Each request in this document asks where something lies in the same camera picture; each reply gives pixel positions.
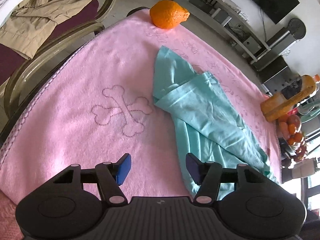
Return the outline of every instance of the beige clothing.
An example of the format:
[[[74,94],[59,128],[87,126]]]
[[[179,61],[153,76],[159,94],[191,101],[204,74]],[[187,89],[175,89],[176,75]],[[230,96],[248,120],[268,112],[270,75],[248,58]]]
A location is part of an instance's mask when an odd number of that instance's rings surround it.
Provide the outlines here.
[[[91,0],[24,0],[0,29],[0,43],[33,58],[54,28]]]

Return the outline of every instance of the pile of clothes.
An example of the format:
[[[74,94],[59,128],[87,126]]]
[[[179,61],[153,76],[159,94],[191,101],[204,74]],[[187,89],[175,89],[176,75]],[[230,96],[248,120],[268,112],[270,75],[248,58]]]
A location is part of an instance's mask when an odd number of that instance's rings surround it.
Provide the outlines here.
[[[0,0],[0,44],[33,58],[54,28],[91,0]]]

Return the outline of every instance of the pink blanket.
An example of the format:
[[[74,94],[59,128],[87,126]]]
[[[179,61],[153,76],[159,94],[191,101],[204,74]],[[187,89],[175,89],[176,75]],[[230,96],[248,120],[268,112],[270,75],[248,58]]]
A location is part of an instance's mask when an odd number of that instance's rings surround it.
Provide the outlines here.
[[[17,204],[70,164],[93,168],[130,153],[132,169],[121,187],[129,200],[188,195],[171,117],[152,103],[153,65],[161,45],[217,77],[280,179],[275,124],[260,111],[263,93],[183,26],[158,29],[143,10],[78,50],[31,101],[1,148],[0,190]],[[87,189],[97,193],[93,186]]]

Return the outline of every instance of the maroon seat cushion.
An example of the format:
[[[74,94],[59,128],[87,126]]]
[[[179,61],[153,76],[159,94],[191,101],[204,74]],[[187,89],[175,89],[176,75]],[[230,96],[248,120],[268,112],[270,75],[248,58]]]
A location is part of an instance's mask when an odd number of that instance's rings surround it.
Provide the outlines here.
[[[97,15],[98,7],[98,1],[92,0],[81,10],[81,12],[59,24],[46,42],[57,38],[62,33],[80,25],[81,23],[94,20]],[[12,49],[0,44],[0,85],[2,85],[11,76],[11,74],[25,62],[25,60],[26,59],[14,52]]]

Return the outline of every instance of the wall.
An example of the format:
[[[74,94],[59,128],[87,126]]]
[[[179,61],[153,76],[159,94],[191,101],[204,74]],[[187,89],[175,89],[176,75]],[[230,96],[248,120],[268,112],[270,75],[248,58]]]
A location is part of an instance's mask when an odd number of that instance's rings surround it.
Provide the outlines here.
[[[249,24],[256,35],[264,37],[260,8],[252,0],[232,0],[248,16]],[[301,19],[307,27],[306,36],[291,47],[291,53],[284,57],[291,69],[300,75],[320,74],[320,4],[319,0],[299,0],[300,4],[275,25],[265,15],[267,39],[282,27],[287,27],[290,19]]]

